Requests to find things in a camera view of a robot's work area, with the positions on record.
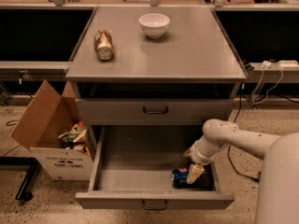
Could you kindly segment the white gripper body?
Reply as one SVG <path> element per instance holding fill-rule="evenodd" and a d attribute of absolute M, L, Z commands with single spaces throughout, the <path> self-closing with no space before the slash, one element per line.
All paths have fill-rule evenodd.
<path fill-rule="evenodd" d="M 202 136 L 190 147 L 191 159 L 195 164 L 208 165 L 213 162 L 214 155 L 224 148 L 225 144 L 212 143 Z"/>

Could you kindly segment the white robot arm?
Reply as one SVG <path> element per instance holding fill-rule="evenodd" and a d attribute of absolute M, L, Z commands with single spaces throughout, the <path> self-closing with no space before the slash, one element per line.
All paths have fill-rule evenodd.
<path fill-rule="evenodd" d="M 299 133 L 255 133 L 230 121 L 210 119 L 202 137 L 185 152 L 193 161 L 187 182 L 194 183 L 202 168 L 228 145 L 263 161 L 255 224 L 299 224 Z"/>

